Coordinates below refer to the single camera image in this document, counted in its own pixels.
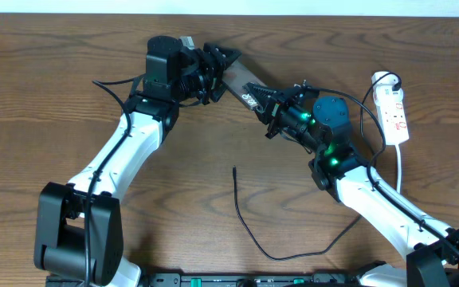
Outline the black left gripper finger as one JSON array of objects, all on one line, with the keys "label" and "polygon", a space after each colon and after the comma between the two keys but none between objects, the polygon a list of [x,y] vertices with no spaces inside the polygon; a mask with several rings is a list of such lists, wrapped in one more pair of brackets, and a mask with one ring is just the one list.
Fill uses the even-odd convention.
[{"label": "black left gripper finger", "polygon": [[205,43],[203,51],[224,66],[231,66],[241,56],[241,51],[238,49],[225,48],[214,43]]},{"label": "black left gripper finger", "polygon": [[226,90],[227,90],[226,85],[223,82],[221,82],[219,85],[217,85],[212,90],[212,93],[210,95],[210,100],[214,103],[219,102],[219,100],[222,98]]}]

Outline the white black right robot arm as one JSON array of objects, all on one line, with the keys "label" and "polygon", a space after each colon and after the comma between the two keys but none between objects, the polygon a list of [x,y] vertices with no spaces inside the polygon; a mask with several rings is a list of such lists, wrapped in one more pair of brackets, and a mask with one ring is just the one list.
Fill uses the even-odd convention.
[{"label": "white black right robot arm", "polygon": [[243,99],[267,127],[315,157],[316,185],[365,218],[406,261],[381,264],[357,276],[364,286],[459,286],[459,229],[438,220],[397,192],[352,143],[346,93],[310,85],[285,90],[248,83]]}]

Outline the smartphone with Galaxy screen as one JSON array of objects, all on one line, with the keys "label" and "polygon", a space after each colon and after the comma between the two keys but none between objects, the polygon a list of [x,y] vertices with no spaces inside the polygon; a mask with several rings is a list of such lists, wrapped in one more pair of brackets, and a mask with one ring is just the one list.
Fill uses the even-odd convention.
[{"label": "smartphone with Galaxy screen", "polygon": [[223,84],[250,111],[256,111],[260,106],[244,86],[248,83],[265,86],[255,74],[249,71],[239,60],[236,60],[224,73]]}]

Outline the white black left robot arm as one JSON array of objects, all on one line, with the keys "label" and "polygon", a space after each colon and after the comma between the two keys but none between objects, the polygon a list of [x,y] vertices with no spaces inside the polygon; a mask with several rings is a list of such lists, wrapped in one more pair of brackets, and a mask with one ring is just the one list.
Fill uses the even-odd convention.
[{"label": "white black left robot arm", "polygon": [[40,193],[33,252],[36,268],[83,286],[137,286],[141,268],[124,257],[120,203],[147,158],[174,127],[187,101],[217,102],[224,72],[237,49],[191,37],[156,36],[147,42],[144,74],[128,79],[118,99],[118,127],[95,158],[66,184]]}]

